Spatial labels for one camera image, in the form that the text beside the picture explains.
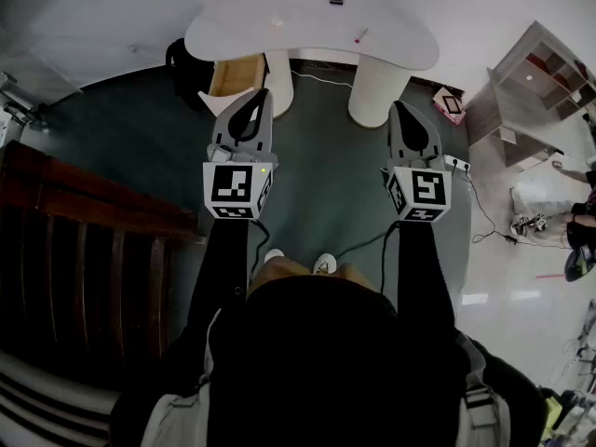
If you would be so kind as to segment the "person's black top torso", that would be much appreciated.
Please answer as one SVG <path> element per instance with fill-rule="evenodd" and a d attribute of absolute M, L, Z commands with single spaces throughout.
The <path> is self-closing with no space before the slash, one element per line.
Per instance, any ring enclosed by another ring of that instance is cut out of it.
<path fill-rule="evenodd" d="M 110 447 L 538 447 L 535 385 L 456 329 L 422 334 L 398 305 L 294 276 L 182 335 L 118 399 Z"/>

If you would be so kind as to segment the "person's right leg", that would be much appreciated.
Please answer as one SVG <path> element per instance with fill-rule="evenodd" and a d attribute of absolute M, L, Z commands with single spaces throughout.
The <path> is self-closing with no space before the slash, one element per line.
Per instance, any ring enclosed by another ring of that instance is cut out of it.
<path fill-rule="evenodd" d="M 370 291 L 378 292 L 375 286 L 353 264 L 341 264 L 333 273 L 331 273 L 331 277 L 344 279 L 356 283 Z"/>

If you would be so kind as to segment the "white sack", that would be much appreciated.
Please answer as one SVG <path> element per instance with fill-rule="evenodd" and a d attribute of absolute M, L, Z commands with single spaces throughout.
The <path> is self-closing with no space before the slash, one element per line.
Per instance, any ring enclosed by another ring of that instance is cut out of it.
<path fill-rule="evenodd" d="M 569 200 L 555 200 L 544 192 L 536 192 L 527 184 L 510 188 L 512 211 L 516 215 L 534 216 L 543 213 L 547 218 L 567 212 L 572 203 Z"/>

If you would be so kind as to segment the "person's left forearm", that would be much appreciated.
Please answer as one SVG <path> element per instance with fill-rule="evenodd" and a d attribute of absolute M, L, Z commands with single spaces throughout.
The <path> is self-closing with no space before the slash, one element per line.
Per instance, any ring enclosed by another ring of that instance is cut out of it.
<path fill-rule="evenodd" d="M 214 222 L 183 331 L 189 339 L 205 335 L 216 314 L 235 312 L 245 304 L 249 224 L 247 219 Z"/>

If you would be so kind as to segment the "black round stool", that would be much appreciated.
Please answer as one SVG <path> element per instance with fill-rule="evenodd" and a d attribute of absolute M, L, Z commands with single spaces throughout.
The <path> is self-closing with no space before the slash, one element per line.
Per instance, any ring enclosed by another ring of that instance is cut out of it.
<path fill-rule="evenodd" d="M 594 267 L 596 267 L 596 250 L 592 250 L 588 245 L 573 249 L 565 262 L 565 280 L 576 281 L 587 275 Z"/>

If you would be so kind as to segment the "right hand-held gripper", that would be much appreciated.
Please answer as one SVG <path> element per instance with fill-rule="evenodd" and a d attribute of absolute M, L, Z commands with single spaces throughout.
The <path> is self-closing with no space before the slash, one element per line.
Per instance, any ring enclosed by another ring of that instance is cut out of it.
<path fill-rule="evenodd" d="M 435 223 L 452 204 L 452 178 L 455 159 L 441 156 L 440 136 L 435 126 L 409 103 L 394 101 L 389 110 L 391 155 L 417 160 L 417 167 L 399 166 L 387 161 L 386 190 L 400 222 Z"/>

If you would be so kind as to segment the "white kidney-shaped table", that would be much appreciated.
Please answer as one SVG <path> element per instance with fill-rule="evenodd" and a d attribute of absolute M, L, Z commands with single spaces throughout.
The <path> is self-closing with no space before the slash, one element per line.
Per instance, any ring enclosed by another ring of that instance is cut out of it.
<path fill-rule="evenodd" d="M 281 18 L 282 28 L 271 20 Z M 356 44 L 359 33 L 366 37 Z M 429 29 L 389 0 L 216 0 L 185 34 L 190 54 L 228 61 L 258 53 L 313 48 L 359 55 L 348 112 L 368 129 L 385 124 L 391 104 L 414 72 L 433 68 L 439 45 Z"/>

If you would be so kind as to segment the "person's right forearm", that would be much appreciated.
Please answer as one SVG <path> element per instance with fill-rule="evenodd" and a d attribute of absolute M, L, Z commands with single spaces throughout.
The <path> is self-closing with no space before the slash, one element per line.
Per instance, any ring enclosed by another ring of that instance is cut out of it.
<path fill-rule="evenodd" d="M 450 337 L 454 309 L 430 223 L 400 223 L 398 320 L 422 335 Z"/>

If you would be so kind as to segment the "pink box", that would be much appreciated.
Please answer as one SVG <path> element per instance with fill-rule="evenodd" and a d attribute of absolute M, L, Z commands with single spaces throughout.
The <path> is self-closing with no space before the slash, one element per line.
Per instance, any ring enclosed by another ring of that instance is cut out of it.
<path fill-rule="evenodd" d="M 453 124 L 458 126 L 465 118 L 462 102 L 446 87 L 441 87 L 433 97 L 434 106 Z"/>

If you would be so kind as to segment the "striped stairs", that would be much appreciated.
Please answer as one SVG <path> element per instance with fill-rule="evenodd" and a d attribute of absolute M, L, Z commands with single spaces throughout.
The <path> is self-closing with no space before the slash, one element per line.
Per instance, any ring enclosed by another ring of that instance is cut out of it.
<path fill-rule="evenodd" d="M 108 447 L 118 397 L 0 349 L 0 447 Z"/>

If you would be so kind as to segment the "person's leg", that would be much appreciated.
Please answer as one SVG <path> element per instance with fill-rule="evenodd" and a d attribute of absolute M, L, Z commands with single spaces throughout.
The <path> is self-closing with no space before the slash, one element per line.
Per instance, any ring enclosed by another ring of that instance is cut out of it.
<path fill-rule="evenodd" d="M 375 286 L 353 264 L 341 264 L 333 273 L 331 273 L 331 277 L 344 279 L 356 283 L 370 291 L 378 292 Z"/>
<path fill-rule="evenodd" d="M 308 276 L 311 271 L 285 256 L 275 256 L 260 268 L 249 285 L 247 296 L 250 297 L 263 285 L 282 278 Z"/>

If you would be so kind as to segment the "wooden shelf unit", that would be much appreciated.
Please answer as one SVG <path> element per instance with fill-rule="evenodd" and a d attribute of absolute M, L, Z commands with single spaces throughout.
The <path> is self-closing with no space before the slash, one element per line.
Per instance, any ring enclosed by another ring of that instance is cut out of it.
<path fill-rule="evenodd" d="M 466 105 L 470 146 L 498 139 L 506 167 L 528 169 L 559 154 L 596 156 L 589 123 L 596 74 L 544 25 L 535 21 Z"/>

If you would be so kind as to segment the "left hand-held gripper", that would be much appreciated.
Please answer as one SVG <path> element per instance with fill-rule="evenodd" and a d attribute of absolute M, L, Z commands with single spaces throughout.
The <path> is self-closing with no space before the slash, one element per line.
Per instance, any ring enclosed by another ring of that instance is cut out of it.
<path fill-rule="evenodd" d="M 203 163 L 204 204 L 214 218 L 259 219 L 278 167 L 278 157 L 267 153 L 272 134 L 273 96 L 267 88 L 239 97 L 216 117 L 214 143 Z"/>

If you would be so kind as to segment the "person's left leg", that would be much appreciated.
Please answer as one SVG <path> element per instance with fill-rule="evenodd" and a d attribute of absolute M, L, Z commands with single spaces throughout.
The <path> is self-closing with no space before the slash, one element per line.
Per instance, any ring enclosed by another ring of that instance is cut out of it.
<path fill-rule="evenodd" d="M 247 296 L 250 297 L 263 285 L 282 278 L 308 276 L 311 271 L 285 256 L 275 256 L 260 268 L 249 285 Z"/>

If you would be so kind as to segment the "black bag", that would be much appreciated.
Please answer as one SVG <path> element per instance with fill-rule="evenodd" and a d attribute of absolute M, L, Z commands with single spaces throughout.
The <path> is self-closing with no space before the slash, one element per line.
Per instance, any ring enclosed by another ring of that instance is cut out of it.
<path fill-rule="evenodd" d="M 199 93 L 209 92 L 215 70 L 214 63 L 192 56 L 186 49 L 184 39 L 179 38 L 167 48 L 166 69 L 174 85 L 175 94 L 192 110 L 206 110 L 207 105 Z"/>

